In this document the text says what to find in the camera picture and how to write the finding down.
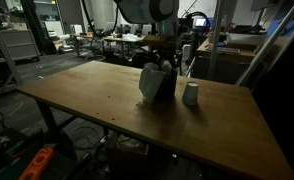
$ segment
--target box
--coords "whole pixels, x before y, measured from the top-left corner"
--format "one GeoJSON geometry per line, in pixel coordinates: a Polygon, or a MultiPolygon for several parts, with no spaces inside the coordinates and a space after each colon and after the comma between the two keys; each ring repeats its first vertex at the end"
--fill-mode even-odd
{"type": "Polygon", "coordinates": [[[117,141],[120,135],[113,132],[105,145],[110,173],[116,177],[142,175],[147,170],[149,145],[145,144],[143,153],[118,149],[117,141]]]}
{"type": "Polygon", "coordinates": [[[256,34],[238,34],[238,33],[227,33],[227,46],[228,44],[245,44],[262,46],[265,43],[267,34],[256,35],[256,34]]]}

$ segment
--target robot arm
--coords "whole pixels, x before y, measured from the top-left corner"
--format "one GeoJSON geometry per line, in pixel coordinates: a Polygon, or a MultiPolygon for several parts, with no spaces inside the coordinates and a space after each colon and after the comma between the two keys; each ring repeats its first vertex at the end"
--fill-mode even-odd
{"type": "Polygon", "coordinates": [[[179,0],[114,0],[114,2],[127,22],[157,23],[160,35],[176,33],[179,0]]]}

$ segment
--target white cup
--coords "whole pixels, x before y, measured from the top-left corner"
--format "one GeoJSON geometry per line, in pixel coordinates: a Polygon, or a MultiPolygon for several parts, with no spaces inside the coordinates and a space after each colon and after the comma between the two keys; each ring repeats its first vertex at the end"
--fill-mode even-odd
{"type": "Polygon", "coordinates": [[[188,106],[198,104],[198,84],[196,82],[187,82],[182,101],[188,106]]]}

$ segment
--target desk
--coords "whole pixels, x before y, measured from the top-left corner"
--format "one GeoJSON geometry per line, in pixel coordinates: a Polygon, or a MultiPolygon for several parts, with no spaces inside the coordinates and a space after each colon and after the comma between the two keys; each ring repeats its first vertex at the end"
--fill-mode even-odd
{"type": "MultiPolygon", "coordinates": [[[[151,105],[138,88],[140,73],[91,61],[17,90],[43,115],[54,107],[241,177],[294,179],[248,88],[178,76],[173,101],[151,105]],[[181,101],[188,81],[199,84],[198,106],[181,101]]],[[[44,119],[54,131],[54,119],[44,119]]]]}
{"type": "Polygon", "coordinates": [[[128,40],[128,39],[123,39],[123,38],[113,38],[112,36],[107,36],[104,37],[105,41],[115,41],[115,42],[120,42],[120,47],[121,47],[121,59],[125,58],[125,53],[124,53],[124,44],[125,43],[138,43],[142,42],[144,39],[144,36],[137,38],[135,40],[128,40]]]}
{"type": "Polygon", "coordinates": [[[78,57],[80,57],[80,45],[79,45],[78,38],[87,38],[87,39],[93,38],[92,35],[70,34],[69,36],[73,39],[75,51],[78,57]]]}
{"type": "MultiPolygon", "coordinates": [[[[208,40],[204,41],[198,47],[198,49],[196,50],[196,55],[210,58],[211,51],[206,50],[207,46],[212,46],[212,44],[209,43],[208,40]]],[[[242,49],[242,48],[240,48],[240,54],[230,54],[230,53],[217,52],[217,58],[221,58],[221,59],[227,60],[229,62],[234,62],[234,63],[248,63],[249,64],[254,59],[255,56],[256,55],[252,50],[242,49]]]]}

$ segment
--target orange tool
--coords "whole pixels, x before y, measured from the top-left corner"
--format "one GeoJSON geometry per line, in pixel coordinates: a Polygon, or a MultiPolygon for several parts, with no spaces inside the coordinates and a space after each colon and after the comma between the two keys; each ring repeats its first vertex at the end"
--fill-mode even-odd
{"type": "Polygon", "coordinates": [[[19,180],[39,180],[53,155],[54,149],[51,147],[40,149],[19,177],[19,180]]]}

